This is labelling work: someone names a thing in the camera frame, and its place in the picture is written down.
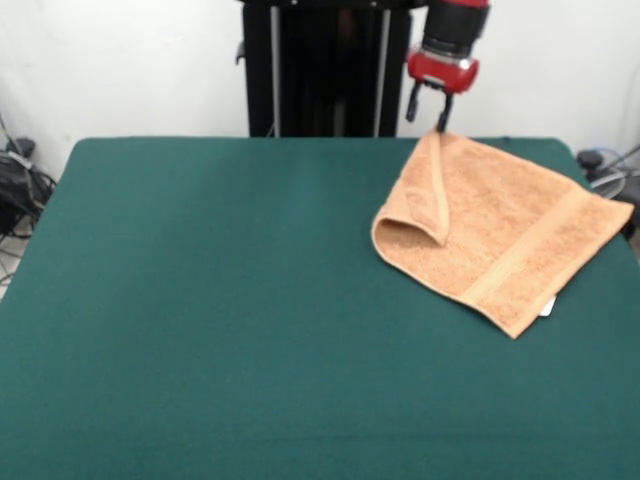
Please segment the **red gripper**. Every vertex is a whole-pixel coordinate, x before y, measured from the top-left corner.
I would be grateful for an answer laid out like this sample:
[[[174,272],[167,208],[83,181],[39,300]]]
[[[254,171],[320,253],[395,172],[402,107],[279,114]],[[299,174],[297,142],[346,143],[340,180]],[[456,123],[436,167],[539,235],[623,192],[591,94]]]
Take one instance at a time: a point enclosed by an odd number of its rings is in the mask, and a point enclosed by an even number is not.
[[[409,76],[416,81],[411,89],[405,119],[414,122],[419,108],[422,85],[441,90],[445,95],[444,107],[439,115],[436,131],[445,132],[449,123],[454,95],[466,92],[473,85],[479,61],[473,58],[454,58],[430,50],[412,49],[408,53]]]

